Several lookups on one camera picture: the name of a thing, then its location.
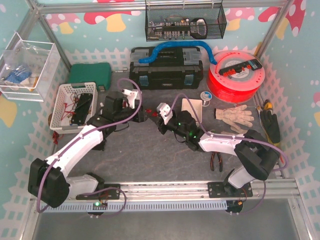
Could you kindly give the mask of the red spring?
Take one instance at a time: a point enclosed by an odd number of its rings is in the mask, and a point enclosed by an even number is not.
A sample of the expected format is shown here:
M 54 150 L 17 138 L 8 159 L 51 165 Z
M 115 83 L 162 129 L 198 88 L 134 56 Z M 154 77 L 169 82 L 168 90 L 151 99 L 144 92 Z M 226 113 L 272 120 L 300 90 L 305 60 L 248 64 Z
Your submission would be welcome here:
M 148 108 L 148 109 L 145 110 L 145 112 L 146 112 L 148 117 L 157 117 L 158 116 L 157 111 L 154 110 L 154 109 Z

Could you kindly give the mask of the white peg fixture base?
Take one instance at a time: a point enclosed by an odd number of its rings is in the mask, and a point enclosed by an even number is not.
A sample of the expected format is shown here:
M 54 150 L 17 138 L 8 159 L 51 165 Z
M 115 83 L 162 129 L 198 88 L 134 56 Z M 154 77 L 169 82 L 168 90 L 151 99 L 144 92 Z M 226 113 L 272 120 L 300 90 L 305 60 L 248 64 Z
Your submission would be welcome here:
M 100 114 L 102 113 L 103 107 L 104 107 L 104 104 L 102 102 L 100 102 Z

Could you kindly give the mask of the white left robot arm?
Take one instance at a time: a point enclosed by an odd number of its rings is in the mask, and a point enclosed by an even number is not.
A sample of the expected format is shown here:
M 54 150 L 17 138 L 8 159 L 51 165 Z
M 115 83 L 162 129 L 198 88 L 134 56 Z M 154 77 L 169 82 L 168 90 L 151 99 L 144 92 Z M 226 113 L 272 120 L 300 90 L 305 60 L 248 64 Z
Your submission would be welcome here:
M 52 208 L 59 207 L 67 198 L 92 193 L 101 180 L 93 173 L 69 177 L 75 165 L 92 149 L 103 149 L 107 137 L 117 125 L 128 121 L 144 121 L 142 94 L 139 90 L 113 91 L 105 97 L 104 105 L 83 129 L 63 148 L 45 160 L 36 158 L 30 165 L 27 190 Z

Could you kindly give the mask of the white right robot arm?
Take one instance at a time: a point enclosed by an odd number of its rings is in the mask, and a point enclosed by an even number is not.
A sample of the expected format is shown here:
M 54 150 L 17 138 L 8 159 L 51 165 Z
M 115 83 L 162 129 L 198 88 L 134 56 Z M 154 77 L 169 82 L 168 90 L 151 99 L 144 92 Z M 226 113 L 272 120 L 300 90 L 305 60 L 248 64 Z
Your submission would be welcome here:
M 170 131 L 180 136 L 181 142 L 194 152 L 216 152 L 238 157 L 242 166 L 233 169 L 223 182 L 222 188 L 229 196 L 253 180 L 266 180 L 280 158 L 280 153 L 268 146 L 262 135 L 252 129 L 234 137 L 205 133 L 188 111 L 173 112 L 169 117 L 157 112 L 150 118 L 161 134 Z

